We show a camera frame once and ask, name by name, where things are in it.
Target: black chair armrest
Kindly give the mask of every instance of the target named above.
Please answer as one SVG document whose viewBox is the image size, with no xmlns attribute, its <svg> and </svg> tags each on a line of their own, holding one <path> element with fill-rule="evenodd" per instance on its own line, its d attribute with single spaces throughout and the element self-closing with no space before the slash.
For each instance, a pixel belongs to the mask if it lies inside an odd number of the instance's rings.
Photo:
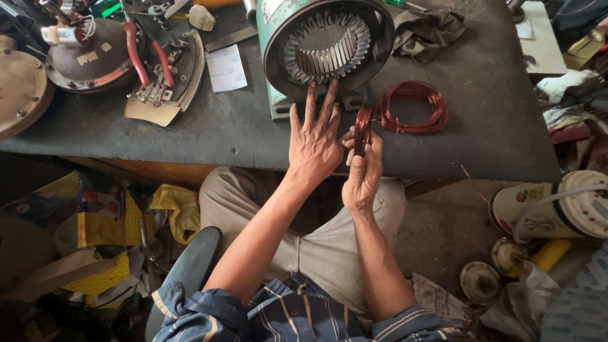
<svg viewBox="0 0 608 342">
<path fill-rule="evenodd" d="M 202 229 L 179 256 L 165 282 L 181 281 L 184 284 L 186 297 L 199 291 L 215 266 L 215 257 L 221 244 L 222 231 L 219 228 L 209 226 Z M 154 340 L 161 330 L 164 319 L 165 315 L 153 305 L 146 323 L 146 341 Z"/>
</svg>

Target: copper wire coil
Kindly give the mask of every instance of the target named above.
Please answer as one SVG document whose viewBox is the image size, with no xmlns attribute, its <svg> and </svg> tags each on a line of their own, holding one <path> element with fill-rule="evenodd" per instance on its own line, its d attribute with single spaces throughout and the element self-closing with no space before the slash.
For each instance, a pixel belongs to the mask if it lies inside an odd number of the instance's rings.
<svg viewBox="0 0 608 342">
<path fill-rule="evenodd" d="M 427 100 L 433 114 L 428 121 L 420 124 L 401 124 L 399 119 L 390 112 L 391 100 Z M 449 118 L 446 101 L 437 88 L 422 81 L 405 81 L 392 86 L 378 97 L 376 109 L 378 124 L 382 128 L 408 134 L 436 134 L 446 126 Z M 355 155 L 365 155 L 365 145 L 370 142 L 373 112 L 374 108 L 365 103 L 357 113 L 357 121 L 354 126 Z"/>
</svg>

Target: blue striped shirt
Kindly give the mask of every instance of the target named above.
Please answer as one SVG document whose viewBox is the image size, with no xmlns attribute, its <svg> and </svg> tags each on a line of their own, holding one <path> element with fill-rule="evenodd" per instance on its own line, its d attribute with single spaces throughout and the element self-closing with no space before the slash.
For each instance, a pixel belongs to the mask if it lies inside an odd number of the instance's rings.
<svg viewBox="0 0 608 342">
<path fill-rule="evenodd" d="M 260 289 L 243 307 L 240 299 L 215 289 L 185 298 L 181 282 L 152 294 L 165 314 L 155 341 L 441 341 L 460 331 L 421 307 L 406 308 L 364 332 L 357 316 L 299 273 Z"/>
</svg>

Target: concrete floor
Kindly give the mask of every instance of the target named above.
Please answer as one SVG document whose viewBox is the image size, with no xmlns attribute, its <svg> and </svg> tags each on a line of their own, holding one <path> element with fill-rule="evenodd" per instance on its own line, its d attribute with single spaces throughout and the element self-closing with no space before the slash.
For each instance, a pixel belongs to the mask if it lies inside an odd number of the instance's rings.
<svg viewBox="0 0 608 342">
<path fill-rule="evenodd" d="M 503 237 L 489 221 L 483 197 L 517 184 L 463 180 L 408 199 L 395 248 L 406 277 L 416 272 L 464 299 L 458 293 L 460 269 L 472 261 L 489 263 L 490 248 Z"/>
</svg>

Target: man's left hand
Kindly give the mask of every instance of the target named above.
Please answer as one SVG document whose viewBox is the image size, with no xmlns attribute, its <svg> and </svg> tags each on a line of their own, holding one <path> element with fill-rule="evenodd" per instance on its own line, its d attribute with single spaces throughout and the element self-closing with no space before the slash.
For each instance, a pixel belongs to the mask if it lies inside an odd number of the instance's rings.
<svg viewBox="0 0 608 342">
<path fill-rule="evenodd" d="M 300 125 L 295 103 L 290 110 L 289 171 L 305 177 L 313 188 L 329 177 L 344 158 L 344 147 L 336 137 L 340 124 L 340 106 L 335 103 L 337 85 L 337 80 L 331 82 L 318 120 L 314 119 L 317 98 L 315 82 L 308 86 L 303 125 Z"/>
</svg>

